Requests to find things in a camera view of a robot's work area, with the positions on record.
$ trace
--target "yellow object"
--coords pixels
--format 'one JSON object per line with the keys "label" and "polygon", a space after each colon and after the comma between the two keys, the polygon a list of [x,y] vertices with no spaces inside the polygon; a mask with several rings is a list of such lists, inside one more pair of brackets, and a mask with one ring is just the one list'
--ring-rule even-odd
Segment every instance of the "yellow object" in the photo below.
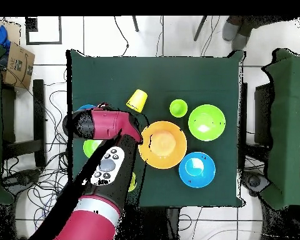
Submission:
{"label": "yellow object", "polygon": [[131,182],[130,182],[129,189],[127,191],[128,192],[133,191],[136,188],[136,186],[137,186],[136,175],[132,172],[132,179],[131,179]]}
{"label": "yellow object", "polygon": [[140,156],[154,168],[171,168],[180,163],[186,154],[186,136],[174,123],[157,121],[141,134],[143,144],[138,146]]}
{"label": "yellow object", "polygon": [[150,150],[157,156],[169,156],[176,147],[176,140],[169,131],[158,131],[150,137]]}
{"label": "yellow object", "polygon": [[134,92],[134,94],[130,97],[126,105],[129,108],[134,109],[135,111],[140,113],[143,110],[147,97],[147,93],[140,89],[137,89],[136,92]]}

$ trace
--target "blue bowl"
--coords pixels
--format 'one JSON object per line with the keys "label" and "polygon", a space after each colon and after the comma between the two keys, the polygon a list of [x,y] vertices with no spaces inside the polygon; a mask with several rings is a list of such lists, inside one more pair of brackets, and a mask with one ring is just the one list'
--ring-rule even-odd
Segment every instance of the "blue bowl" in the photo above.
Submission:
{"label": "blue bowl", "polygon": [[211,183],[216,173],[213,160],[203,152],[187,154],[179,165],[179,175],[185,185],[203,188]]}
{"label": "blue bowl", "polygon": [[91,104],[86,104],[86,105],[83,105],[82,107],[80,107],[78,110],[80,110],[80,109],[92,109],[92,108],[95,108],[95,106],[91,105]]}

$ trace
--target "blue cloth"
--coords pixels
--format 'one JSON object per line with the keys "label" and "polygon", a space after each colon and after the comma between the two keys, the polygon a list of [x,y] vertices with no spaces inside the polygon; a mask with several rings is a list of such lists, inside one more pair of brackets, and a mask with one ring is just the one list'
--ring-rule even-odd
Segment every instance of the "blue cloth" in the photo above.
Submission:
{"label": "blue cloth", "polygon": [[3,25],[0,27],[0,44],[6,49],[6,54],[8,54],[10,50],[10,41],[8,40],[8,32]]}

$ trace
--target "grout line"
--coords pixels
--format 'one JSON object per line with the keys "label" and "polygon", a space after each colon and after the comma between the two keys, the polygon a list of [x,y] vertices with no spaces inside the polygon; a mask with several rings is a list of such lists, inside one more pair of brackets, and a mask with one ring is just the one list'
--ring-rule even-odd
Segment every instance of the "grout line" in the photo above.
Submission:
{"label": "grout line", "polygon": [[33,222],[33,219],[21,219],[21,218],[15,218],[14,220],[16,221],[32,221]]}
{"label": "grout line", "polygon": [[[179,219],[179,221],[197,221],[197,219]],[[210,222],[262,222],[263,220],[212,220],[212,219],[198,219],[198,221]]]}
{"label": "grout line", "polygon": [[83,18],[83,54],[84,54],[84,16],[82,18]]}
{"label": "grout line", "polygon": [[238,240],[238,229],[239,229],[239,208],[237,208],[237,238],[236,238],[236,240]]}
{"label": "grout line", "polygon": [[251,68],[256,67],[256,68],[262,68],[262,67],[264,67],[264,66],[243,66],[243,67],[251,67]]}
{"label": "grout line", "polygon": [[162,16],[162,56],[164,56],[164,16]]}
{"label": "grout line", "polygon": [[67,66],[66,64],[33,64],[33,66]]}

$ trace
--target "person's foot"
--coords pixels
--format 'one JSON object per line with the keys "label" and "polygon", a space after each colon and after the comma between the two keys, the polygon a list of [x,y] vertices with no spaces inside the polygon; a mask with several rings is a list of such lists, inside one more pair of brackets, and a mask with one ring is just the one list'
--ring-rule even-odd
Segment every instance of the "person's foot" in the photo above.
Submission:
{"label": "person's foot", "polygon": [[249,37],[237,33],[236,37],[232,40],[231,47],[233,51],[240,51],[246,47]]}
{"label": "person's foot", "polygon": [[240,26],[232,25],[226,21],[222,29],[222,38],[225,41],[232,41],[236,37],[239,27]]}
{"label": "person's foot", "polygon": [[232,41],[240,28],[241,16],[229,16],[222,29],[222,38],[225,41]]}
{"label": "person's foot", "polygon": [[236,34],[236,37],[232,40],[232,50],[237,51],[237,50],[242,50],[244,47],[246,47],[251,31],[253,28],[245,23],[242,24],[242,26],[239,28],[239,31]]}

